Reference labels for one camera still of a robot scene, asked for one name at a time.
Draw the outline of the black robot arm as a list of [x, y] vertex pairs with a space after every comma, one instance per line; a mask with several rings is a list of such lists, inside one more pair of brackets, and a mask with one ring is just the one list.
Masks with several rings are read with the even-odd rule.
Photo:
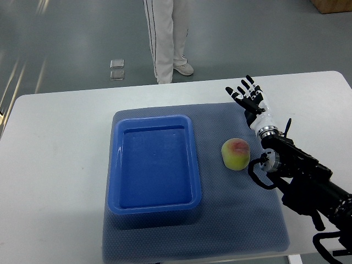
[[273, 125], [255, 130], [264, 153], [249, 163], [248, 174], [266, 190], [279, 189], [283, 205], [312, 218], [312, 242], [328, 263], [351, 254], [351, 194], [331, 182], [332, 171], [294, 145]]

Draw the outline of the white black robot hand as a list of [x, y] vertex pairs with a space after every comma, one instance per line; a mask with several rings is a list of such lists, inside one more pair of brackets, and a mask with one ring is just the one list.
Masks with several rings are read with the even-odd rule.
[[248, 127], [255, 132], [259, 140], [268, 135], [278, 135], [278, 128], [274, 124], [267, 96], [261, 87], [249, 75], [245, 80], [241, 80], [241, 84], [242, 86], [236, 89], [226, 87], [225, 90], [245, 110]]

